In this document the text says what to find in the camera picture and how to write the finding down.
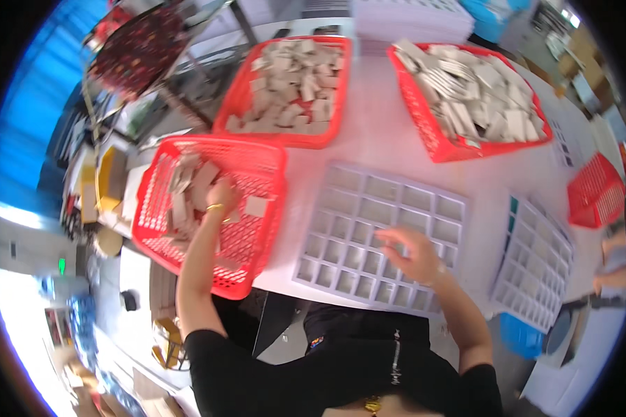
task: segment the blue container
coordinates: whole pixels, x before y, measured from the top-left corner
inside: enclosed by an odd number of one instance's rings
[[[545,335],[508,313],[501,313],[501,341],[511,352],[534,359],[543,351]]]

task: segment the red mesh basket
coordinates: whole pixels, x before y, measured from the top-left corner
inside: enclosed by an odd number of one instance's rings
[[[280,146],[256,141],[237,141],[217,135],[172,136],[162,141],[142,177],[137,191],[137,211],[132,223],[132,239],[145,254],[179,275],[185,254],[165,238],[166,212],[171,207],[167,192],[174,168],[182,154],[197,154],[212,161],[221,175],[229,175],[243,192],[238,223],[220,229],[219,256],[241,265],[237,271],[216,266],[211,292],[241,300],[248,295],[255,277],[262,272],[272,244],[286,194],[284,170],[286,153]],[[243,214],[247,196],[270,200],[263,218]]]
[[[417,47],[426,51],[429,46],[436,45],[434,43],[418,43]],[[494,55],[501,61],[505,62],[510,68],[515,69],[510,62],[501,54],[490,51],[485,48],[455,45],[463,51],[468,51],[475,55]],[[417,87],[412,75],[406,70],[406,67],[399,61],[399,58],[394,54],[396,47],[391,46],[387,49],[387,56],[392,61],[394,69],[396,70],[396,79],[399,82],[399,89],[403,96],[406,106],[412,120],[417,126],[417,130],[420,134],[422,142],[424,142],[426,151],[429,153],[429,157],[434,162],[451,162],[461,160],[471,160],[474,158],[482,158],[493,155],[507,154],[509,152],[518,151],[527,147],[540,146],[546,144],[552,139],[552,129],[547,123],[547,119],[540,108],[540,100],[538,96],[533,94],[533,104],[535,106],[535,112],[538,114],[545,124],[543,125],[543,131],[545,137],[533,142],[513,142],[509,144],[497,144],[492,142],[480,142],[480,148],[474,146],[468,146],[464,144],[464,139],[457,136],[459,141],[452,143],[445,135],[443,135],[441,127],[436,121],[436,118],[429,110],[429,106],[426,103],[425,97]]]
[[[596,152],[568,184],[568,222],[592,229],[611,223],[624,212],[625,196],[617,169]]]
[[[329,44],[328,46],[338,46],[343,50],[346,58],[343,69],[339,71],[338,88],[334,97],[334,113],[329,121],[329,128],[322,135],[299,135],[295,133],[230,133],[225,130],[227,118],[230,115],[241,117],[253,104],[253,92],[250,89],[250,82],[259,76],[258,71],[251,71],[251,64],[262,55],[262,49],[272,42],[279,42],[282,39],[271,39],[253,47],[248,57],[234,77],[234,81],[227,90],[220,110],[218,110],[214,120],[213,132],[222,135],[233,135],[237,138],[258,138],[268,139],[277,144],[287,147],[304,147],[308,149],[322,149],[338,135],[341,128],[343,106],[346,102],[346,92],[348,90],[348,80],[351,72],[352,41],[348,38],[338,36],[296,36],[290,39],[313,39],[316,42]],[[304,109],[305,115],[310,115],[312,101],[304,103],[300,98],[293,101]]]

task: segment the gold bracelet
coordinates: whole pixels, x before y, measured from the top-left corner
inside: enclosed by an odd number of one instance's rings
[[[211,204],[209,207],[206,208],[207,212],[210,212],[212,209],[214,208],[222,208],[223,211],[225,210],[225,205],[222,203],[219,204]],[[225,220],[223,220],[223,223],[227,223],[228,221],[230,221],[230,218],[226,218]]]

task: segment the grid tray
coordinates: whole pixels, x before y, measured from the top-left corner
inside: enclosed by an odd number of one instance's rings
[[[463,242],[467,199],[399,176],[332,162],[318,195],[294,281],[414,316],[439,317],[429,288],[382,254],[374,232],[393,225],[425,233],[452,273]],[[407,251],[397,248],[403,255]]]
[[[491,299],[547,333],[561,309],[573,254],[564,230],[538,202],[512,196],[503,264]]]

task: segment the zipper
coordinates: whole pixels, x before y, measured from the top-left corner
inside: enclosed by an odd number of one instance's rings
[[[399,369],[399,356],[401,355],[401,337],[399,336],[399,329],[394,333],[394,360],[392,361],[392,385],[399,385],[401,381],[401,370]]]

